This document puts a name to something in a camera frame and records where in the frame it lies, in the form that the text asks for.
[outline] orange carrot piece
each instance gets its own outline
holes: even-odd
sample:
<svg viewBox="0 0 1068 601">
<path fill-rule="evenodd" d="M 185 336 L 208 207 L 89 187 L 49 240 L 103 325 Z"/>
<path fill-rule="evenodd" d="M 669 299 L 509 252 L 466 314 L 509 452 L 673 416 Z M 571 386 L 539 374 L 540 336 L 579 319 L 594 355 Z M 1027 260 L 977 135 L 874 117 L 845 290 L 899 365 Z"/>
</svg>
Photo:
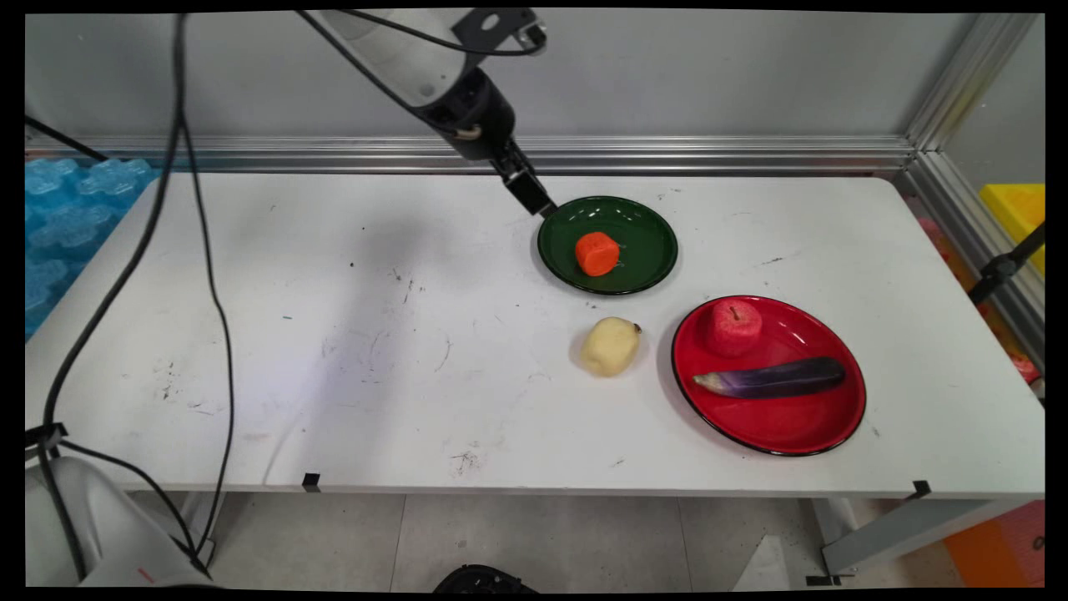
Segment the orange carrot piece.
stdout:
<svg viewBox="0 0 1068 601">
<path fill-rule="evenodd" d="M 619 262 L 619 244 L 604 232 L 591 232 L 575 244 L 575 256 L 587 275 L 602 275 Z"/>
</svg>

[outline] potato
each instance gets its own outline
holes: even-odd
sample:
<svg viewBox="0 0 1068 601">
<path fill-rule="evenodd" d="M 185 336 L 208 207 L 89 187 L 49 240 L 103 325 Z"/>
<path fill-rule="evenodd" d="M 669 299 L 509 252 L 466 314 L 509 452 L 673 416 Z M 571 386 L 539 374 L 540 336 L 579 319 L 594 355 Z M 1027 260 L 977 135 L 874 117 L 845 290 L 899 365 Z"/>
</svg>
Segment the potato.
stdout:
<svg viewBox="0 0 1068 601">
<path fill-rule="evenodd" d="M 594 376 L 611 377 L 623 373 L 638 354 L 642 329 L 621 318 L 604 318 L 590 331 L 582 344 L 582 366 Z"/>
</svg>

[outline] apple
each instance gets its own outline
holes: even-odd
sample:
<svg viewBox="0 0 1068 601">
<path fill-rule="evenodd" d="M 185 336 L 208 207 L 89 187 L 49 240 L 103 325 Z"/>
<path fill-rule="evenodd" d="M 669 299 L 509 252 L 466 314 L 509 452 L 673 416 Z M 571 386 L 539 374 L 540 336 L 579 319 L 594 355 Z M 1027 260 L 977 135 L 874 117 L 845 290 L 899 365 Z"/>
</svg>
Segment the apple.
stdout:
<svg viewBox="0 0 1068 601">
<path fill-rule="evenodd" d="M 761 326 L 760 313 L 744 300 L 720 300 L 712 307 L 712 350 L 724 358 L 741 357 L 760 341 Z"/>
</svg>

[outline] eggplant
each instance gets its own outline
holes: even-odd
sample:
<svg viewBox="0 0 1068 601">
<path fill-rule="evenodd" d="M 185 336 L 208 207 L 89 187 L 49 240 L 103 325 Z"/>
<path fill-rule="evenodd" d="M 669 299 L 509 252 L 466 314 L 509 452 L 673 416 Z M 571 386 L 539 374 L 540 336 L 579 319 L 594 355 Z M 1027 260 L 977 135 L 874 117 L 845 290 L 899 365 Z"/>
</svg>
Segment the eggplant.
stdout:
<svg viewBox="0 0 1068 601">
<path fill-rule="evenodd" d="M 833 358 L 812 358 L 740 371 L 713 371 L 693 381 L 717 395 L 739 399 L 800 397 L 830 391 L 846 379 L 846 368 Z"/>
</svg>

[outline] red object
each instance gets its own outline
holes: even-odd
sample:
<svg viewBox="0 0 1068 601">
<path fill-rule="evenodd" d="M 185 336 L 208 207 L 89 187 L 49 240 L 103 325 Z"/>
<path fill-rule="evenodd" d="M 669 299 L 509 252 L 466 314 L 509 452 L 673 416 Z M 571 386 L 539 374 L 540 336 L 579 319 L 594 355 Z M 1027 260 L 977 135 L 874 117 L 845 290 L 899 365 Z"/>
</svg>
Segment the red object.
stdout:
<svg viewBox="0 0 1068 601">
<path fill-rule="evenodd" d="M 760 312 L 727 298 L 712 306 L 712 349 L 724 358 L 738 358 L 760 342 Z"/>
<path fill-rule="evenodd" d="M 576 242 L 575 257 L 587 275 L 602 275 L 619 263 L 619 244 L 604 232 L 590 232 Z"/>
<path fill-rule="evenodd" d="M 707 333 L 714 307 L 726 299 L 740 299 L 763 317 L 756 346 L 744 355 L 727 359 L 710 347 Z M 709 371 L 757 369 L 828 357 L 846 368 L 846 379 L 830 391 L 780 399 L 721 397 L 693 382 Z M 679 325 L 672 343 L 675 380 L 690 406 L 727 438 L 772 455 L 805 456 L 844 443 L 864 416 L 864 377 L 852 353 L 829 328 L 808 314 L 763 296 L 716 298 L 694 310 Z"/>
</svg>

